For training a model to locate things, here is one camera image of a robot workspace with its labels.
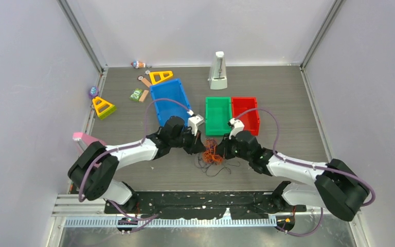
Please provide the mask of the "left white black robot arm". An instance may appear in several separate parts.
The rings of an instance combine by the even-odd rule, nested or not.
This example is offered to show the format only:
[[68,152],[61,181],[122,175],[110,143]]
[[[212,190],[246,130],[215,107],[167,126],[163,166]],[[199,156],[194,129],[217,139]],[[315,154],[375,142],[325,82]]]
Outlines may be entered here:
[[192,114],[187,121],[173,116],[155,133],[133,143],[105,146],[97,140],[86,147],[67,175],[79,188],[82,199],[105,199],[131,213],[137,207],[138,195],[127,183],[113,179],[116,171],[161,158],[172,148],[182,148],[188,154],[204,152],[199,130],[203,122],[201,115]]

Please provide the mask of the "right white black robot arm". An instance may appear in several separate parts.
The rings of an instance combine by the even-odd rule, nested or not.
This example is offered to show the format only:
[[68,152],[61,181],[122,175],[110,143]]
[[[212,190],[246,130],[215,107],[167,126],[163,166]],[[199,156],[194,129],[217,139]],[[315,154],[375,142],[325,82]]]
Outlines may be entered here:
[[226,160],[241,158],[259,174],[287,178],[275,189],[273,197],[273,205],[279,211],[309,205],[324,208],[341,220],[352,221],[362,206],[375,200],[371,186],[343,161],[315,163],[291,158],[262,147],[249,131],[225,134],[216,154]]

